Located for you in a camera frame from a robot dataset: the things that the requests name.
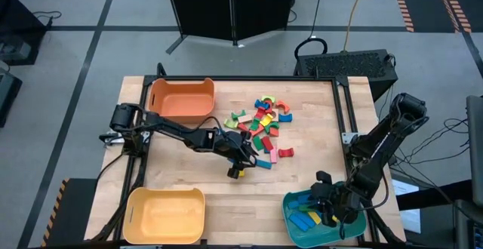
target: yellow block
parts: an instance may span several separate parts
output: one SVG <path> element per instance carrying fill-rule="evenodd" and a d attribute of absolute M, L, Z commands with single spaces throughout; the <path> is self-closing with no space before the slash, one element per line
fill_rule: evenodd
<path fill-rule="evenodd" d="M 312 220 L 314 220 L 315 224 L 319 224 L 322 221 L 322 219 L 318 216 L 318 214 L 316 212 L 309 211 L 307 213 L 312 218 Z"/>
<path fill-rule="evenodd" d="M 260 122 L 262 126 L 267 126 L 269 125 L 270 122 L 272 122 L 273 116 L 270 114 L 267 114 L 265 117 L 263 117 L 263 120 Z"/>

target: gray floor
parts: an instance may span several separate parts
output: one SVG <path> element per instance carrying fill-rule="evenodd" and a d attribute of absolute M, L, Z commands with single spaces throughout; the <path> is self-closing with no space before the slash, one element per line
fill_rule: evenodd
<path fill-rule="evenodd" d="M 105 0 L 21 0 L 31 11 L 59 10 L 54 25 L 95 26 Z M 292 25 L 311 25 L 317 0 L 296 0 L 298 18 Z M 354 0 L 321 0 L 317 25 L 345 26 Z M 381 19 L 375 14 L 384 14 Z M 113 0 L 106 25 L 173 26 L 169 0 Z M 403 26 L 396 0 L 361 0 L 354 26 Z M 290 75 L 294 48 L 308 32 L 271 32 L 242 41 L 236 48 L 224 41 L 188 37 L 171 55 L 165 50 L 176 32 L 103 32 L 78 102 L 66 142 L 48 190 L 30 246 L 38 246 L 65 177 L 96 177 L 103 147 L 97 136 L 106 131 L 123 76 L 155 73 L 162 62 L 170 75 Z M 329 52 L 342 50 L 344 32 L 316 32 L 329 44 Z M 16 247 L 38 185 L 66 113 L 92 32 L 49 32 L 34 66 L 12 67 L 23 86 L 5 128 L 0 130 L 0 240 Z M 483 50 L 483 35 L 472 34 Z M 385 48 L 396 55 L 399 80 L 394 95 L 408 92 L 427 102 L 430 121 L 404 142 L 406 153 L 446 118 L 465 118 L 465 97 L 483 94 L 483 79 L 461 34 L 409 32 L 351 32 L 347 50 Z M 300 53 L 321 48 L 308 45 Z M 379 111 L 383 99 L 377 101 Z M 445 134 L 414 157 L 415 161 L 456 154 L 466 135 Z M 402 166 L 416 177 L 418 173 Z M 438 185 L 464 180 L 469 156 L 419 164 L 417 169 Z"/>

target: blue block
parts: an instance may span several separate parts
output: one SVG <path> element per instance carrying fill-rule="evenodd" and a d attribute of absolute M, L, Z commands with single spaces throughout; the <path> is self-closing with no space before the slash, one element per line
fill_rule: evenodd
<path fill-rule="evenodd" d="M 309 226 L 307 226 L 298 216 L 295 214 L 292 214 L 288 218 L 292 223 L 294 223 L 295 226 L 297 226 L 300 230 L 302 231 L 307 231 L 309 230 Z"/>
<path fill-rule="evenodd" d="M 288 208 L 298 208 L 299 207 L 299 202 L 298 201 L 292 201 L 288 203 Z"/>
<path fill-rule="evenodd" d="M 292 122 L 292 113 L 287 115 L 278 114 L 278 122 Z"/>
<path fill-rule="evenodd" d="M 272 169 L 272 163 L 257 159 L 257 166 L 265 169 Z"/>
<path fill-rule="evenodd" d="M 257 100 L 257 101 L 255 102 L 255 107 L 256 107 L 257 109 L 258 109 L 259 107 L 263 107 L 264 109 L 268 109 L 268 108 L 269 108 L 269 106 L 270 106 L 269 104 L 264 103 L 264 102 L 262 102 L 262 101 L 260 101 L 260 100 Z"/>
<path fill-rule="evenodd" d="M 297 197 L 297 201 L 299 201 L 299 204 L 307 204 L 309 203 L 309 197 L 310 195 L 301 195 Z"/>
<path fill-rule="evenodd" d="M 299 217 L 299 219 L 301 219 L 310 228 L 315 226 L 314 220 L 312 220 L 312 218 L 307 213 L 297 212 L 295 213 L 295 215 Z"/>

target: black metal frame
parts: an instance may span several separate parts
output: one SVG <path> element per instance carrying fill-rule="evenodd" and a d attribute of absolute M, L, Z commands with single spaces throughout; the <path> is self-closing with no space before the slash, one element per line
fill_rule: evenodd
<path fill-rule="evenodd" d="M 332 85 L 332 91 L 334 94 L 334 105 L 335 105 L 335 110 L 337 114 L 337 124 L 339 127 L 339 135 L 340 135 L 340 142 L 343 145 L 343 138 L 342 138 L 342 133 L 346 132 L 346 127 L 344 124 L 344 118 L 343 118 L 343 110 L 340 102 L 340 95 L 339 95 L 339 89 L 338 89 L 338 84 L 343 86 L 343 91 L 344 91 L 344 96 L 345 96 L 345 101 L 348 109 L 348 115 L 349 115 L 349 123 L 351 127 L 352 132 L 357 132 L 357 124 L 355 120 L 355 113 L 354 109 L 352 106 L 352 98 L 350 95 L 350 89 L 349 89 L 349 84 L 347 77 L 336 77 L 336 78 L 318 78 L 312 77 L 312 76 L 229 76 L 229 75 L 214 75 L 214 76 L 208 76 L 208 75 L 166 75 L 165 70 L 163 69 L 162 65 L 158 65 L 158 75 L 145 75 L 143 79 L 143 89 L 141 91 L 141 96 L 140 96 L 140 105 L 144 106 L 146 104 L 146 98 L 149 90 L 149 86 L 158 78 L 164 78 L 166 80 L 172 80 L 172 81 L 196 81 L 196 80 L 203 80 L 205 78 L 211 78 L 214 81 L 328 81 Z M 136 123 L 137 125 L 140 123 L 140 116 L 138 116 Z M 149 142 L 145 143 L 145 152 L 144 156 L 140 157 L 140 166 L 139 166 L 139 174 L 138 178 L 140 177 L 141 180 L 141 185 L 143 185 L 144 181 L 144 174 L 146 173 L 146 166 L 147 166 L 147 159 L 149 156 Z M 126 174 L 125 174 L 125 179 L 124 179 L 124 184 L 122 188 L 122 195 L 121 195 L 121 202 L 126 200 L 126 198 L 129 196 L 129 191 L 130 191 L 130 185 L 131 185 L 131 180 L 133 176 L 133 169 L 134 169 L 134 162 L 138 159 L 138 157 L 129 157 L 128 160 L 128 166 L 126 167 Z M 344 164 L 346 166 L 346 172 L 347 174 L 350 173 L 352 170 L 351 164 L 349 163 L 349 158 L 344 158 Z M 400 248 L 400 247 L 405 247 L 405 248 L 413 248 L 414 246 L 408 245 L 408 244 L 382 244 L 380 243 L 379 240 L 379 235 L 377 228 L 374 224 L 373 219 L 371 216 L 367 216 L 368 222 L 369 222 L 369 228 L 371 232 L 371 242 L 365 241 L 364 234 L 360 235 L 357 237 L 358 240 L 358 246 L 359 247 L 394 247 L 394 248 Z M 121 234 L 121 225 L 122 221 L 124 219 L 124 216 L 122 217 L 120 223 L 116 226 L 115 229 L 115 235 L 114 235 L 114 240 L 119 240 L 120 239 L 120 234 Z M 212 245 L 207 245 L 207 241 L 203 240 L 202 245 L 196 245 L 196 247 L 201 246 L 201 247 L 212 247 Z M 233 248 L 232 245 L 223 245 L 223 246 L 215 246 L 215 247 L 220 247 L 220 248 L 225 248 L 225 247 L 230 247 Z M 295 246 L 257 246 L 259 248 L 295 248 Z"/>

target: pink block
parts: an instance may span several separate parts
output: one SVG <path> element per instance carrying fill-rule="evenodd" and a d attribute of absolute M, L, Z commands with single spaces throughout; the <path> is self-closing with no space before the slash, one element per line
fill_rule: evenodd
<path fill-rule="evenodd" d="M 272 162 L 272 164 L 277 163 L 277 149 L 276 148 L 270 150 L 270 162 Z"/>

